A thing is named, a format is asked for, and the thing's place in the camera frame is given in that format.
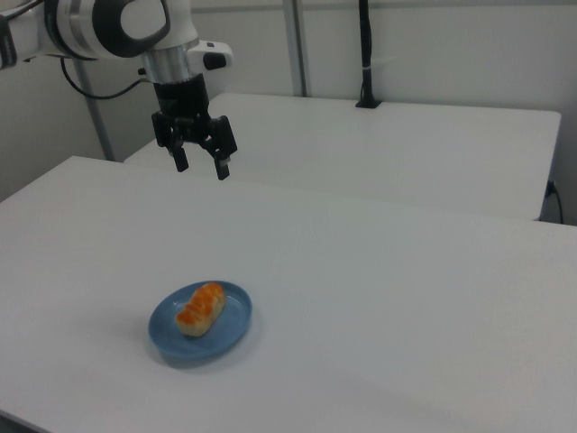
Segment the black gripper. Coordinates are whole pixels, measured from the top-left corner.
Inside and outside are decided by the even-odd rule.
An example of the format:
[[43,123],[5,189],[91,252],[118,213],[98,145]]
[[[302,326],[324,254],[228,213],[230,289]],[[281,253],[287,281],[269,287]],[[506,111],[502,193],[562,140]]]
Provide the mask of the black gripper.
[[188,168],[184,142],[198,143],[212,157],[219,180],[230,176],[228,163],[238,150],[226,115],[211,118],[204,76],[175,83],[154,83],[160,110],[152,115],[156,142],[166,147],[178,172]]

